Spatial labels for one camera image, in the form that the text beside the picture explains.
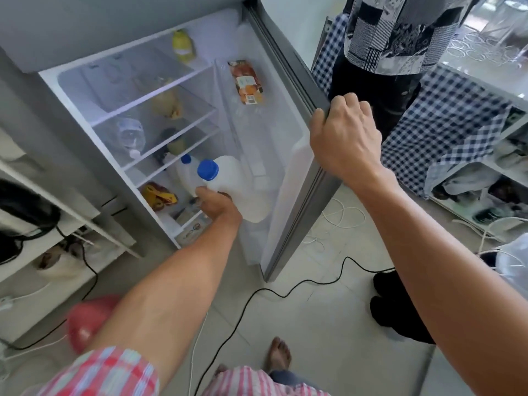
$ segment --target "bare foot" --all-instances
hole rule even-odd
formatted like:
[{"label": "bare foot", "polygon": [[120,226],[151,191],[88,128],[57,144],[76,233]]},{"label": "bare foot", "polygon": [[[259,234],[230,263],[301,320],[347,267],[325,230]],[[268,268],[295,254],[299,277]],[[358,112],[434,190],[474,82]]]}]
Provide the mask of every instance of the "bare foot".
[{"label": "bare foot", "polygon": [[227,370],[228,368],[225,364],[220,364],[218,368],[216,369],[216,371],[214,372],[213,376],[217,376],[218,374],[221,374],[222,372],[227,371]]},{"label": "bare foot", "polygon": [[287,370],[292,363],[290,349],[278,336],[271,341],[266,359],[266,372]]}]

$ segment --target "forearm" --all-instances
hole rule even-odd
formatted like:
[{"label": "forearm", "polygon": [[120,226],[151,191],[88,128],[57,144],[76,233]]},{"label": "forearm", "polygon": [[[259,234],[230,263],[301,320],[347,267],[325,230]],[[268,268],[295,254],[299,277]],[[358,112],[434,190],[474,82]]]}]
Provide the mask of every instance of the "forearm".
[{"label": "forearm", "polygon": [[420,317],[477,394],[528,389],[528,302],[382,174],[354,189]]},{"label": "forearm", "polygon": [[220,215],[194,244],[170,256],[133,288],[91,343],[139,352],[166,385],[214,298],[240,219]]}]

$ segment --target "black and white shirt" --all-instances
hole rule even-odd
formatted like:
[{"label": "black and white shirt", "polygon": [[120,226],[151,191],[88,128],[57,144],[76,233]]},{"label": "black and white shirt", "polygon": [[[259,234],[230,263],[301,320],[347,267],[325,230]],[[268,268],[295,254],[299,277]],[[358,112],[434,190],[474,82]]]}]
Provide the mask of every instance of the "black and white shirt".
[{"label": "black and white shirt", "polygon": [[472,0],[354,0],[344,52],[381,75],[423,73],[436,65]]}]

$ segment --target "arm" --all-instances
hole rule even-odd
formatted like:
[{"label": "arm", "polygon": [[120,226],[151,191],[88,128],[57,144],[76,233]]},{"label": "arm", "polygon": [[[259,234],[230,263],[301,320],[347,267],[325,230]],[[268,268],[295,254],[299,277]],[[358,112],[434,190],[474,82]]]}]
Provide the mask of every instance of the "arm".
[{"label": "arm", "polygon": [[242,220],[226,196],[203,187],[196,193],[213,223],[136,285],[86,350],[119,346],[139,352],[156,368],[161,388],[211,305]]},{"label": "arm", "polygon": [[528,392],[528,301],[423,211],[381,165],[381,135],[355,94],[310,124],[316,159],[378,228],[420,317],[477,394]]}]

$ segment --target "power strip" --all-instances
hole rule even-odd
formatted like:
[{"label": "power strip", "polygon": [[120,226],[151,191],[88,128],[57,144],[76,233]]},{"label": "power strip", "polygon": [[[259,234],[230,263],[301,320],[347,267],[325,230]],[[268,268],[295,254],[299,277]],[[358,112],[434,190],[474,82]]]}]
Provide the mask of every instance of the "power strip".
[{"label": "power strip", "polygon": [[13,307],[14,300],[11,296],[0,298],[0,311],[10,310]]}]

